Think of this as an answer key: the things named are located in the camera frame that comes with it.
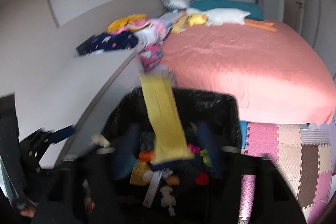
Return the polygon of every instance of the white plush toy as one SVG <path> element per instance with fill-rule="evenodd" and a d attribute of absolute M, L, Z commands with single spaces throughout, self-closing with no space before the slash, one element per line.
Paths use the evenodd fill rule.
<path fill-rule="evenodd" d="M 170 216 L 175 216 L 174 213 L 174 208 L 172 206 L 176 205 L 176 199 L 174 196 L 170 195 L 170 193 L 173 191 L 173 188 L 169 187 L 169 186 L 163 186 L 160 189 L 160 192 L 163 195 L 163 198 L 161 199 L 161 206 L 162 207 L 167 207 L 169 206 L 169 215 Z"/>

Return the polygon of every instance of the yellow strip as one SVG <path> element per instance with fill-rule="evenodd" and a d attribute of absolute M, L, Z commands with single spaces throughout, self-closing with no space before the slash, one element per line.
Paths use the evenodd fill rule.
<path fill-rule="evenodd" d="M 170 78 L 140 75 L 140 79 L 148 118 L 156 135 L 155 159 L 151 163 L 157 165 L 167 161 L 192 159 L 194 154 L 187 147 Z"/>

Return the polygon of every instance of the pink bed sheet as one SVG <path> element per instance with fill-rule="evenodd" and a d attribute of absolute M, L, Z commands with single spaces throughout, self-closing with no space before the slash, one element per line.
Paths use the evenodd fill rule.
<path fill-rule="evenodd" d="M 332 120 L 336 88 L 322 60 L 288 25 L 278 32 L 224 24 L 170 34 L 162 64 L 181 88 L 236 97 L 241 120 L 321 125 Z"/>

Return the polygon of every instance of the yellow plush head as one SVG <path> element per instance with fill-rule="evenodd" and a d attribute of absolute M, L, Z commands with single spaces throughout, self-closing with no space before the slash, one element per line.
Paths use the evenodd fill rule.
<path fill-rule="evenodd" d="M 202 14 L 193 14 L 189 17 L 188 24 L 189 26 L 194 26 L 194 25 L 204 25 L 207 21 L 206 15 Z"/>

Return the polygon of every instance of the teal pillow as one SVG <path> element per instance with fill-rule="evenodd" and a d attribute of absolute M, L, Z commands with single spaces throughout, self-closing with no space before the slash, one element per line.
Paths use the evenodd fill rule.
<path fill-rule="evenodd" d="M 250 12 L 251 15 L 246 17 L 248 19 L 254 19 L 258 21 L 264 20 L 263 12 L 261 11 L 257 3 L 234 0 L 195 0 L 191 3 L 190 7 L 202 11 L 212 10 L 216 8 L 237 8 L 243 11 Z"/>

